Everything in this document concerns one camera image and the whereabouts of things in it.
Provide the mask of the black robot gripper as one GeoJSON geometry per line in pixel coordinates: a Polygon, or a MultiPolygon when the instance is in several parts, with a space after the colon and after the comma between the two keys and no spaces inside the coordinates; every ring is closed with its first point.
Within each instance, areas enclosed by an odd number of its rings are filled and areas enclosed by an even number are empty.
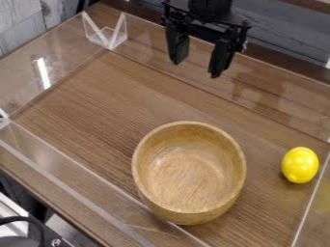
{"type": "Polygon", "coordinates": [[[232,13],[234,0],[164,0],[163,26],[171,62],[179,65],[189,54],[189,36],[215,43],[208,73],[220,76],[246,44],[250,23],[232,13]]]}

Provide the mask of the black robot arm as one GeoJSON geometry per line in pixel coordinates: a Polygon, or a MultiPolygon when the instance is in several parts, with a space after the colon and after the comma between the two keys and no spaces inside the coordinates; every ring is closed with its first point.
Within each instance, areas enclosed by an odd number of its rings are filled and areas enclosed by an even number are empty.
{"type": "Polygon", "coordinates": [[[164,37],[171,62],[179,65],[189,55],[189,38],[213,44],[207,72],[211,78],[228,69],[235,54],[247,46],[247,20],[232,14],[234,0],[164,0],[164,37]]]}

